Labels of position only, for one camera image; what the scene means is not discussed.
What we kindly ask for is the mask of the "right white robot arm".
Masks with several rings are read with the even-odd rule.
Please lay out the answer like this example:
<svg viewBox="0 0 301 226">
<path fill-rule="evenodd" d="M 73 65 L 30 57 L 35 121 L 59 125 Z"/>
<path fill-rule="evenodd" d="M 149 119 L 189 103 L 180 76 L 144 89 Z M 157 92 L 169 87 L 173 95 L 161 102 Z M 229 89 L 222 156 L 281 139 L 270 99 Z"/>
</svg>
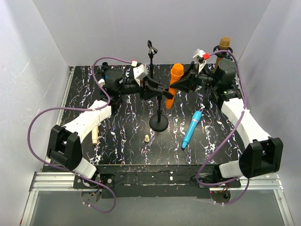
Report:
<svg viewBox="0 0 301 226">
<path fill-rule="evenodd" d="M 197 86 L 209 88 L 213 100 L 220 111 L 234 125 L 244 144 L 245 150 L 236 161 L 215 166 L 212 176 L 203 185 L 216 185 L 233 181 L 239 177 L 253 178 L 278 172 L 283 153 L 283 142 L 272 138 L 253 118 L 246 107 L 241 92 L 235 87 L 238 77 L 236 61 L 222 59 L 212 73 L 205 70 L 205 63 L 191 64 L 181 78 L 170 83 L 170 87 L 186 93 L 194 91 Z"/>
</svg>

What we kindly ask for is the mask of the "gold microphone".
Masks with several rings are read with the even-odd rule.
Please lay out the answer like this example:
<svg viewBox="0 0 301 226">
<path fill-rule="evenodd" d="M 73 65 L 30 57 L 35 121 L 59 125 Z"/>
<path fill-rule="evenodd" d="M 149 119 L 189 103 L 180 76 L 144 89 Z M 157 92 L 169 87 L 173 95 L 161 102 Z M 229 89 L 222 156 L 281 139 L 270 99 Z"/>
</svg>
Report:
<svg viewBox="0 0 301 226">
<path fill-rule="evenodd" d="M 225 36 L 221 39 L 220 43 L 219 43 L 220 48 L 222 49 L 226 49 L 227 47 L 230 47 L 230 37 Z M 221 61 L 222 59 L 219 59 L 218 57 L 216 58 L 216 62 L 214 64 L 214 72 L 216 71 L 217 67 L 218 67 L 218 63 Z"/>
</svg>

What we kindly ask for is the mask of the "blue microphone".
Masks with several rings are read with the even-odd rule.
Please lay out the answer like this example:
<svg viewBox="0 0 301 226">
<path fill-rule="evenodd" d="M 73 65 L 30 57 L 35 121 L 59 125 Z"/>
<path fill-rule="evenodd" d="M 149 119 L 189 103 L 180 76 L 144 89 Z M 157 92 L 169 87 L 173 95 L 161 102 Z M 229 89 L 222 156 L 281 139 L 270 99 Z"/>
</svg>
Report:
<svg viewBox="0 0 301 226">
<path fill-rule="evenodd" d="M 188 145 L 188 143 L 190 142 L 191 137 L 192 137 L 192 135 L 194 133 L 194 130 L 195 130 L 196 126 L 198 125 L 201 117 L 202 117 L 201 111 L 195 111 L 195 113 L 192 116 L 189 128 L 188 128 L 188 130 L 187 130 L 187 132 L 185 134 L 185 137 L 183 139 L 183 142 L 181 144 L 181 149 L 185 149 L 186 146 Z"/>
</svg>

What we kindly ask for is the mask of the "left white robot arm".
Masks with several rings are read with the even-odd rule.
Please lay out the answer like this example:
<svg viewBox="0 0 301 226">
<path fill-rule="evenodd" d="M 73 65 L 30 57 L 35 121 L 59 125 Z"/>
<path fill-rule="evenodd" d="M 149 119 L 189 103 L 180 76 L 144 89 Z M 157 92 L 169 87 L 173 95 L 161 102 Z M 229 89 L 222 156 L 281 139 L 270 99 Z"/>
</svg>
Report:
<svg viewBox="0 0 301 226">
<path fill-rule="evenodd" d="M 124 76 L 121 68 L 102 68 L 99 73 L 102 78 L 98 83 L 105 93 L 71 122 L 55 125 L 51 129 L 47 149 L 48 158 L 88 179 L 96 175 L 97 169 L 83 157 L 81 143 L 94 128 L 119 109 L 123 95 L 139 94 L 144 100 L 174 97 L 148 75 L 144 65 L 134 67 L 132 77 Z"/>
</svg>

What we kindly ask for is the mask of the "orange microphone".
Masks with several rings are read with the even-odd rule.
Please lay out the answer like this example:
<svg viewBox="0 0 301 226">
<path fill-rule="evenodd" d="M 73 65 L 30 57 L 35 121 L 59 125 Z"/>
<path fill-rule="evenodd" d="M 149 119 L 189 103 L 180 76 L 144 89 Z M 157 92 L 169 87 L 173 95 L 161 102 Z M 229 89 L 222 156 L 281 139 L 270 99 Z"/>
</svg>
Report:
<svg viewBox="0 0 301 226">
<path fill-rule="evenodd" d="M 170 84 L 168 92 L 171 93 L 174 97 L 176 95 L 177 89 L 171 88 L 171 85 L 179 81 L 184 74 L 184 66 L 182 64 L 174 64 L 170 71 Z M 172 99 L 166 100 L 166 108 L 170 109 L 174 102 L 174 97 Z"/>
</svg>

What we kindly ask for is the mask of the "tripod shock-mount mic stand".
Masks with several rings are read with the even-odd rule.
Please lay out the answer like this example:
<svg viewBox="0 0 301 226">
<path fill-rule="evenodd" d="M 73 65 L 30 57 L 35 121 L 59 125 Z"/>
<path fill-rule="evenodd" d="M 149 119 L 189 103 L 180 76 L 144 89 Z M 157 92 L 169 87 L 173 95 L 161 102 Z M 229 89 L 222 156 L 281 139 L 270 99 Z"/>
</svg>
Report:
<svg viewBox="0 0 301 226">
<path fill-rule="evenodd" d="M 233 49 L 231 47 L 227 47 L 226 49 L 222 49 L 220 48 L 220 46 L 215 46 L 213 48 L 213 52 L 217 52 L 217 51 L 221 51 L 221 50 L 225 50 L 225 51 L 228 51 L 230 53 L 233 53 Z M 228 60 L 231 60 L 233 61 L 233 57 L 229 54 L 229 53 L 226 53 L 226 52 L 221 52 L 221 53 L 218 53 L 216 55 L 219 59 L 228 59 Z"/>
</svg>

